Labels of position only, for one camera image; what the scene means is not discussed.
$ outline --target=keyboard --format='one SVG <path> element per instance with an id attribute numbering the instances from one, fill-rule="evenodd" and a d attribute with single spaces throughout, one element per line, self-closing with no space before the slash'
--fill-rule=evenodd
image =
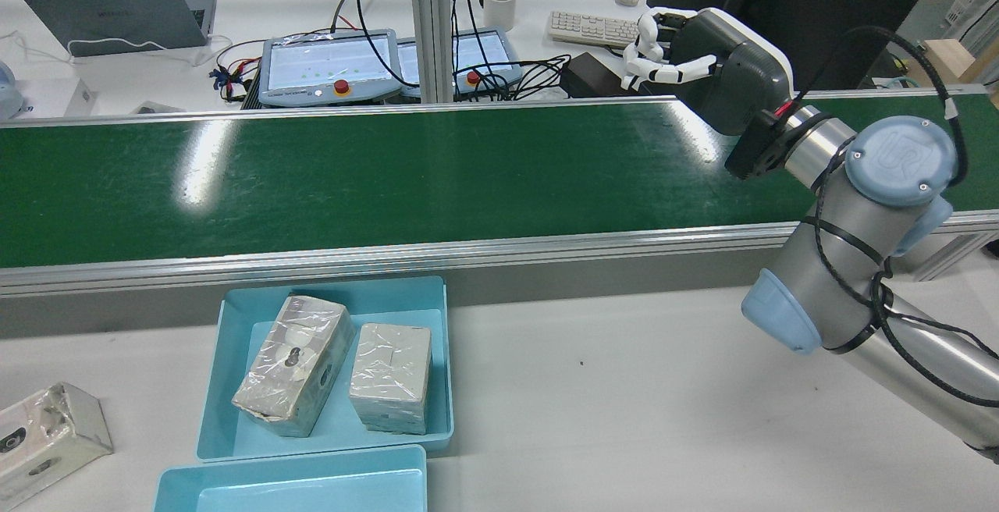
<path id="1" fill-rule="evenodd" d="M 590 14 L 552 11 L 549 36 L 553 40 L 624 49 L 638 38 L 638 22 Z"/>

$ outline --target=white mug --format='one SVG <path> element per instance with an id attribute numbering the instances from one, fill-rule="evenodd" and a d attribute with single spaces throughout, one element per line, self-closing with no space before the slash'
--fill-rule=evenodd
<path id="1" fill-rule="evenodd" d="M 514 28 L 514 8 L 517 0 L 478 0 L 486 26 L 499 26 L 510 32 Z"/>

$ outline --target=plastic tray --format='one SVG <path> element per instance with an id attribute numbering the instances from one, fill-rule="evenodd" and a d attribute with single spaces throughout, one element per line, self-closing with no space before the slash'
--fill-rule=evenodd
<path id="1" fill-rule="evenodd" d="M 427 454 L 399 446 L 174 467 L 154 512 L 427 510 Z"/>
<path id="2" fill-rule="evenodd" d="M 278 436 L 232 405 L 233 394 L 250 369 L 281 304 L 290 293 L 342 303 L 354 326 L 384 322 L 431 329 L 431 376 L 427 434 L 390 434 L 365 429 L 347 398 L 357 335 L 336 377 L 329 400 L 307 438 Z M 446 291 L 443 279 L 399 278 L 331 284 L 232 290 L 222 300 L 215 359 L 204 401 L 197 459 L 215 461 L 329 452 L 377 446 L 420 444 L 427 451 L 446 448 L 454 430 L 447 348 Z"/>

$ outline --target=green conveyor belt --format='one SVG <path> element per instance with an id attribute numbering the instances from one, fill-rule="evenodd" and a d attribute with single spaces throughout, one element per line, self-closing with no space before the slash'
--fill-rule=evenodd
<path id="1" fill-rule="evenodd" d="M 999 208 L 999 115 L 957 97 L 970 177 Z M 816 101 L 854 129 L 940 120 L 931 96 Z M 781 172 L 660 103 L 0 129 L 0 267 L 195 258 L 796 220 Z"/>

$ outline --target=white table surface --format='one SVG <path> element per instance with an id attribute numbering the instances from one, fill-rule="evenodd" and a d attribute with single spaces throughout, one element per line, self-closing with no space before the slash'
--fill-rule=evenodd
<path id="1" fill-rule="evenodd" d="M 895 282 L 999 344 L 999 261 Z M 428 463 L 431 509 L 995 510 L 997 466 L 837 357 L 756 330 L 745 292 L 450 310 L 456 430 Z M 71 381 L 115 444 L 17 512 L 149 510 L 160 472 L 195 462 L 214 327 L 192 325 L 0 342 L 0 408 Z"/>
<path id="2" fill-rule="evenodd" d="M 339 0 L 218 0 L 214 33 L 234 42 L 278 37 L 329 27 L 332 11 Z M 472 0 L 475 18 L 482 25 L 478 0 Z M 411 0 L 363 0 L 364 20 L 368 29 L 392 28 L 400 38 L 414 35 Z M 459 1 L 460 29 L 470 29 L 465 0 Z M 517 23 L 509 37 L 521 59 L 546 59 L 560 53 L 578 55 L 588 51 L 604 63 L 620 60 L 606 50 L 553 42 L 546 36 L 550 11 L 565 10 L 611 16 L 638 18 L 645 5 L 623 7 L 614 0 L 517 0 Z M 357 25 L 357 7 L 347 0 L 343 16 Z M 23 0 L 0 0 L 0 36 L 17 30 L 31 48 L 60 58 L 66 50 L 45 28 Z M 225 42 L 215 39 L 213 48 L 221 50 Z M 260 55 L 261 44 L 248 45 L 226 55 L 232 61 Z M 26 54 L 14 38 L 0 40 L 0 60 L 7 63 L 19 79 L 82 78 L 96 93 L 93 114 L 128 114 L 148 100 L 187 111 L 234 111 L 236 104 L 226 104 L 212 88 L 208 73 L 214 62 L 190 66 L 196 50 L 144 52 L 80 58 L 70 65 L 54 59 Z"/>

